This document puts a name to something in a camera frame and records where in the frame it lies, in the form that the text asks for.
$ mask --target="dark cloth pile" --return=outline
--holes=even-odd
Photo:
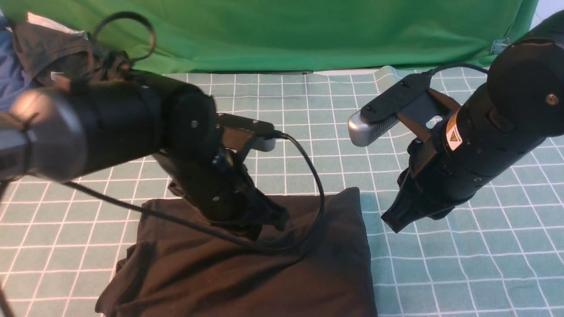
[[[291,214],[282,235],[260,240],[287,246],[303,238],[317,196],[273,196]],[[301,248],[258,254],[190,228],[141,217],[137,243],[117,264],[96,304],[107,317],[377,316],[371,257],[358,188],[327,197],[320,226]],[[205,224],[186,200],[151,200],[145,208]]]
[[[89,51],[94,56],[92,74],[88,69]],[[72,79],[88,75],[91,82],[111,80],[125,61],[125,52],[93,45],[82,33],[66,33],[27,21],[9,25],[0,16],[0,112],[7,112],[25,90],[52,86],[57,74]]]

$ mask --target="green backdrop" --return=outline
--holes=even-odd
[[[137,68],[157,73],[321,71],[451,61],[487,64],[492,41],[516,39],[538,0],[0,0],[14,20],[27,11],[92,31],[122,10],[145,15],[157,54]],[[100,41],[131,56],[147,32],[118,21]]]

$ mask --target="teal grid tablecloth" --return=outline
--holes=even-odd
[[[348,139],[359,107],[407,72],[353,76],[175,74],[213,94],[222,112],[274,123],[297,138],[327,193],[361,189],[381,316],[564,316],[564,138],[548,139],[445,220],[394,234],[380,215],[392,203],[413,135],[402,125],[367,148]],[[451,69],[432,82],[463,103],[485,76]],[[266,193],[315,193],[291,144],[246,160]],[[141,204],[167,193],[147,157],[81,178]],[[135,241],[139,216],[58,184],[24,178],[0,209],[0,280],[18,316],[94,316],[115,262]]]

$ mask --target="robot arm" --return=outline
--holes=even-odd
[[[382,216],[395,232],[444,218],[547,137],[564,134],[564,11],[507,47],[462,106],[429,88],[441,69],[410,74],[349,119],[357,146],[398,122],[416,136],[399,193]],[[443,120],[426,128],[434,116]]]
[[[152,155],[171,189],[213,225],[255,240],[283,231],[286,210],[258,189],[243,160],[274,148],[274,126],[218,114],[198,87],[133,71],[127,80],[24,93],[0,116],[0,180],[31,174],[65,183]]]

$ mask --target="yellow warning sticker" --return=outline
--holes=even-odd
[[[462,144],[462,137],[456,125],[456,116],[458,111],[447,122],[447,144],[452,151],[456,150]]]

